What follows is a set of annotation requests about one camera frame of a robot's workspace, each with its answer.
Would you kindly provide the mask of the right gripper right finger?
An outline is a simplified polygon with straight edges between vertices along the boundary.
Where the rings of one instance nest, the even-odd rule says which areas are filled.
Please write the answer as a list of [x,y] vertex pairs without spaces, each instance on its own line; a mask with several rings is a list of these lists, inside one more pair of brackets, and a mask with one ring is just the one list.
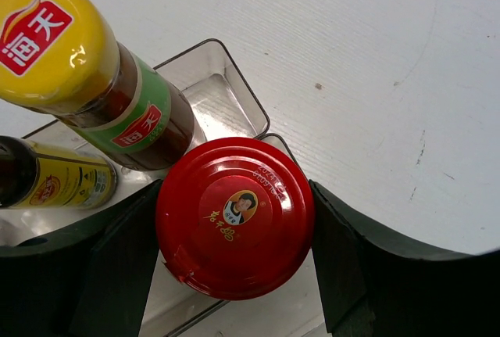
[[311,181],[312,243],[332,336],[496,336],[499,251],[470,255],[410,238]]

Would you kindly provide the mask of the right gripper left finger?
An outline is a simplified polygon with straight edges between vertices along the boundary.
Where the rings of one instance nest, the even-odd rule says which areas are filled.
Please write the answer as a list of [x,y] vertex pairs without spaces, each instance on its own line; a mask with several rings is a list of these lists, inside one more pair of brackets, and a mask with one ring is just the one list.
[[1,247],[3,336],[137,336],[159,252],[154,181],[64,228]]

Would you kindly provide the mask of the small yellow label bottle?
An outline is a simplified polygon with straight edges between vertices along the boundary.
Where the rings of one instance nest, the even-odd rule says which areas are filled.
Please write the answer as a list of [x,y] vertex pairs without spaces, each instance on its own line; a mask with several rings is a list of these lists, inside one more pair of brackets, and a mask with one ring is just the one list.
[[114,166],[100,155],[1,136],[2,209],[94,209],[116,183]]

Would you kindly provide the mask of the red lid jar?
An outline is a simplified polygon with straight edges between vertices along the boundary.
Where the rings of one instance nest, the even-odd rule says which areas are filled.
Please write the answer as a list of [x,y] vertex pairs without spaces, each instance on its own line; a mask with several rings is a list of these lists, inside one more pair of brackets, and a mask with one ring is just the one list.
[[312,244],[308,180],[286,152],[254,138],[221,138],[173,165],[156,204],[166,269],[217,299],[245,300],[281,287]]

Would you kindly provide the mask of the green label sauce bottle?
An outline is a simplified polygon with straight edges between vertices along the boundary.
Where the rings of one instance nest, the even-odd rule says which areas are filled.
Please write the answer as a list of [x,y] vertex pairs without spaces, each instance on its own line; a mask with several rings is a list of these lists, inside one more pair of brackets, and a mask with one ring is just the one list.
[[187,99],[90,0],[1,0],[1,97],[53,115],[131,170],[171,167],[195,140]]

